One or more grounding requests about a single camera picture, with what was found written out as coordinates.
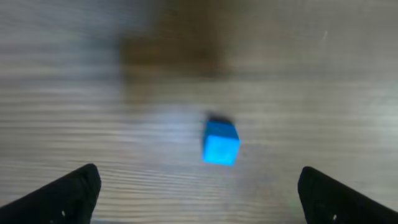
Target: cube front face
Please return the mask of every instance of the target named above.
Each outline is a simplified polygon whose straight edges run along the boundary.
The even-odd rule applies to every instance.
[[[238,155],[240,140],[209,135],[205,138],[203,160],[212,164],[231,166]]]

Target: cube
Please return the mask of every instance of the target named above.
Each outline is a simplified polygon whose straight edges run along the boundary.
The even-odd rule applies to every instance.
[[[238,155],[240,140],[232,123],[208,121],[203,138],[203,160],[231,166]]]

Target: small blue box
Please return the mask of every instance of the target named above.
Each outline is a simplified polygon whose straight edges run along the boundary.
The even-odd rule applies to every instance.
[[[208,121],[203,140],[203,160],[212,164],[231,166],[238,155],[240,143],[238,133],[232,124]]]

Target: gray wooden floor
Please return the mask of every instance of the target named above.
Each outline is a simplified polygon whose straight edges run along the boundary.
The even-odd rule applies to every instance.
[[[125,60],[173,51],[174,4],[1,1],[0,205],[93,162],[98,223],[305,223],[303,166],[398,210],[398,2],[213,1],[193,18],[213,39]],[[235,121],[233,167],[201,160],[210,112]]]

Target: wooden surface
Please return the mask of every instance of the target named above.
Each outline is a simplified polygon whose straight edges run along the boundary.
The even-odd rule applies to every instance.
[[[1,205],[94,162],[98,223],[305,223],[303,166],[398,210],[398,2],[214,1],[210,74],[126,69],[164,1],[1,3]],[[209,112],[233,167],[201,160]]]

